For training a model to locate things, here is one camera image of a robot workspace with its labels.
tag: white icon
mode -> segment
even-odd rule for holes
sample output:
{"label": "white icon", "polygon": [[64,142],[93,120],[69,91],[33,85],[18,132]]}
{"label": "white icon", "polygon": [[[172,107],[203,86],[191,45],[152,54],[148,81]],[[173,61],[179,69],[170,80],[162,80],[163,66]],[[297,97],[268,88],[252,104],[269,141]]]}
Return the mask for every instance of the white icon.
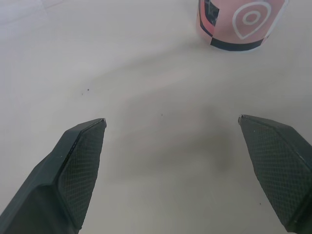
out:
{"label": "white icon", "polygon": [[[264,20],[262,21],[262,23],[256,27],[252,32],[248,33],[247,35],[242,35],[238,28],[237,28],[237,24],[236,24],[236,18],[237,18],[237,15],[239,14],[239,12],[241,12],[243,9],[247,8],[247,7],[250,7],[250,6],[254,6],[254,5],[262,5],[262,6],[265,6],[267,8],[267,15],[266,17],[264,18]],[[233,28],[234,28],[234,31],[235,33],[237,34],[237,36],[243,40],[243,39],[246,39],[247,37],[249,37],[250,35],[254,34],[256,31],[258,31],[264,24],[265,22],[268,20],[268,18],[270,17],[271,15],[271,11],[272,11],[272,7],[269,3],[267,2],[263,2],[263,1],[256,1],[256,2],[250,2],[250,3],[247,3],[241,7],[238,8],[237,11],[235,11],[234,13],[234,16],[233,16]],[[254,21],[247,21],[247,17],[250,16],[250,15],[256,15],[256,19]],[[255,23],[257,23],[259,21],[261,17],[261,13],[258,12],[258,11],[250,11],[248,13],[246,13],[243,17],[243,23],[245,25],[254,25]]]}

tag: pink cylinder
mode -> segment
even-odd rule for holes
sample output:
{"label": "pink cylinder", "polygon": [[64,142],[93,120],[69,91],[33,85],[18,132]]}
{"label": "pink cylinder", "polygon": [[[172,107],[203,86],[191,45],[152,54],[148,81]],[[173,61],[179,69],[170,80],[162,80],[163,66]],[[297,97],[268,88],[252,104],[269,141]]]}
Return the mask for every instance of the pink cylinder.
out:
{"label": "pink cylinder", "polygon": [[262,45],[289,0],[199,0],[196,27],[210,45],[229,51]]}

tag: black stripe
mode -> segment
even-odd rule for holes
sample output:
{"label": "black stripe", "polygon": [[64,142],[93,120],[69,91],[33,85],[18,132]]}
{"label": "black stripe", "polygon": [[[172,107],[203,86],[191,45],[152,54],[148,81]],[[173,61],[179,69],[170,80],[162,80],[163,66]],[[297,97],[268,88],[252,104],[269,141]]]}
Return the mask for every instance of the black stripe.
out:
{"label": "black stripe", "polygon": [[215,26],[216,20],[218,19],[220,9],[217,8],[211,0],[204,0],[205,6],[205,17],[206,19]]}
{"label": "black stripe", "polygon": [[254,48],[257,48],[262,44],[263,39],[252,42],[252,43],[246,43],[246,44],[234,44],[234,43],[227,43],[224,41],[220,41],[218,39],[213,38],[210,45],[215,46],[222,50],[228,50],[228,51],[246,51],[246,50],[252,50]]}
{"label": "black stripe", "polygon": [[202,30],[204,30],[205,33],[207,33],[210,37],[213,35],[204,27],[203,22],[201,21],[201,15],[200,15],[200,0],[198,1],[198,13],[199,13],[199,25]]}

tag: paper cup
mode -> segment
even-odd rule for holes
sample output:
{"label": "paper cup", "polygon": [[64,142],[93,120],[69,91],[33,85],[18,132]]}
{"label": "paper cup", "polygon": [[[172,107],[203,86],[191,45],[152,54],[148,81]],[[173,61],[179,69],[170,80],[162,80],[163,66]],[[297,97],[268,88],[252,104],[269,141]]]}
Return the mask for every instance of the paper cup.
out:
{"label": "paper cup", "polygon": [[210,45],[247,51],[262,45],[289,0],[199,0],[196,27]]}

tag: white surface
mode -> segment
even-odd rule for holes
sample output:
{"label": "white surface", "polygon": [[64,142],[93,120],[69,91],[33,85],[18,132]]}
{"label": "white surface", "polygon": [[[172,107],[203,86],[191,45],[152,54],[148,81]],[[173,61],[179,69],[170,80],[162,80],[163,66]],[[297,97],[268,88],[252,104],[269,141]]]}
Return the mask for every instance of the white surface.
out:
{"label": "white surface", "polygon": [[0,212],[65,130],[105,117],[81,234],[286,233],[237,118],[281,121],[312,142],[312,2],[292,1],[251,53],[202,42],[196,5],[68,0],[0,42]]}

